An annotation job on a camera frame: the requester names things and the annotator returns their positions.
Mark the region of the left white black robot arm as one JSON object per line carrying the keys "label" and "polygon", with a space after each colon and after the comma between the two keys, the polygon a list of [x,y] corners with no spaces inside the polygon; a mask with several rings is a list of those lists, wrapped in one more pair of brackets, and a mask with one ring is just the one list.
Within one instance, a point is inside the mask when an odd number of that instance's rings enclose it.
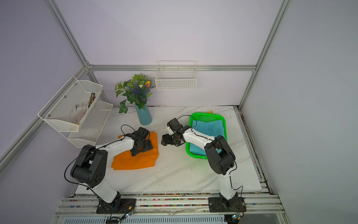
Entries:
{"label": "left white black robot arm", "polygon": [[102,146],[86,145],[79,156],[74,160],[70,176],[80,185],[86,186],[102,202],[108,204],[113,210],[123,206],[121,195],[109,184],[105,178],[107,161],[122,154],[129,153],[131,157],[153,149],[150,141],[150,131],[140,127],[133,133]]}

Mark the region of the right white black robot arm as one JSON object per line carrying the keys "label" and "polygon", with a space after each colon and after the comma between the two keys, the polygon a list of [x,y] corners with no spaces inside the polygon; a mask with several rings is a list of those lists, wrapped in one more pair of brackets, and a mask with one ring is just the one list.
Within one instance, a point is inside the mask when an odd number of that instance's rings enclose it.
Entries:
{"label": "right white black robot arm", "polygon": [[162,136],[161,145],[178,147],[184,143],[192,143],[204,149],[211,169],[219,175],[222,202],[234,203],[238,194],[232,186],[231,172],[237,165],[234,152],[225,137],[205,135],[189,125],[183,126],[176,118],[167,123],[167,130],[168,134]]}

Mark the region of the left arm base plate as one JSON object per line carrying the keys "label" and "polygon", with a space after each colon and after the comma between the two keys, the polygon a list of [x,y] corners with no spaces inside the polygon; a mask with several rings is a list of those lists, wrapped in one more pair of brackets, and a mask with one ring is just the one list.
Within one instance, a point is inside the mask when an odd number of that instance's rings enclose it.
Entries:
{"label": "left arm base plate", "polygon": [[96,214],[127,214],[135,209],[135,198],[115,198],[113,202],[106,203],[99,199]]}

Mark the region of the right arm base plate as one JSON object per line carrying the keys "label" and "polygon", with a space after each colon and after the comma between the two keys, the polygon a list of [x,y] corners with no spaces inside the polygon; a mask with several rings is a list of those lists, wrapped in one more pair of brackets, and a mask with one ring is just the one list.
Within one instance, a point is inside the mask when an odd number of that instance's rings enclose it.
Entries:
{"label": "right arm base plate", "polygon": [[210,212],[246,212],[246,203],[244,198],[237,193],[231,198],[226,199],[221,194],[219,197],[210,197],[208,199]]}

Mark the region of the orange pants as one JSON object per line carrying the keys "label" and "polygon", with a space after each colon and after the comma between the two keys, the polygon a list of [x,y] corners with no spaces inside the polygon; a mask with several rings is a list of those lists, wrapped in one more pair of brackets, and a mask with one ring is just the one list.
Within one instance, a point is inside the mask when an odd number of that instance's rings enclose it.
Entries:
{"label": "orange pants", "polygon": [[158,137],[156,132],[150,132],[149,140],[153,149],[132,156],[130,151],[125,151],[114,157],[111,168],[114,170],[136,170],[145,169],[155,166],[155,162],[159,157]]}

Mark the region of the teal pants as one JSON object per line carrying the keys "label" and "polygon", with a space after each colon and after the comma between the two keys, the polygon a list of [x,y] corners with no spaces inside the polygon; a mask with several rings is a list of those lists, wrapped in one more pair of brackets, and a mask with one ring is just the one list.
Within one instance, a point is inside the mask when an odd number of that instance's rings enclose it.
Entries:
{"label": "teal pants", "polygon": [[[223,126],[222,120],[216,120],[211,122],[193,120],[192,125],[194,126],[194,129],[196,131],[199,131],[200,133],[203,133],[205,135],[212,137],[217,137],[218,135],[221,135],[225,137],[225,128]],[[189,144],[189,152],[194,155],[206,156],[204,149],[192,143]]]}

